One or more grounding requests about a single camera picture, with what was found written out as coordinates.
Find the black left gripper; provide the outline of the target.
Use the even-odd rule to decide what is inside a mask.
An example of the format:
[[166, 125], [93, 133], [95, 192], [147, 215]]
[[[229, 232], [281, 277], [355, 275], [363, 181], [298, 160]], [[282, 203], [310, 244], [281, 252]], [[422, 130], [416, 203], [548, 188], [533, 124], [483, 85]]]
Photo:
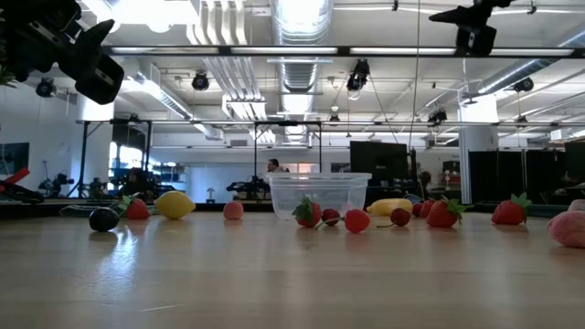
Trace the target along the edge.
[[115, 21], [84, 30], [79, 19], [75, 0], [1, 0], [1, 81], [24, 82], [34, 71], [46, 73], [67, 52], [58, 67], [75, 81], [76, 91], [100, 105], [113, 102], [124, 70], [102, 55], [101, 43]]

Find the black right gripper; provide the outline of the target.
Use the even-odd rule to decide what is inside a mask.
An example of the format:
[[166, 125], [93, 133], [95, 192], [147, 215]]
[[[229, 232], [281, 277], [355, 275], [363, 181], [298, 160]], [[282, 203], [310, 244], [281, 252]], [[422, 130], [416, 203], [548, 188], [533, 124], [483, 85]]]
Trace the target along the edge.
[[456, 55], [483, 57], [491, 54], [497, 30], [485, 26], [492, 8], [509, 7], [515, 0], [473, 0], [470, 7], [457, 6], [429, 17], [431, 22], [459, 26], [456, 35]]

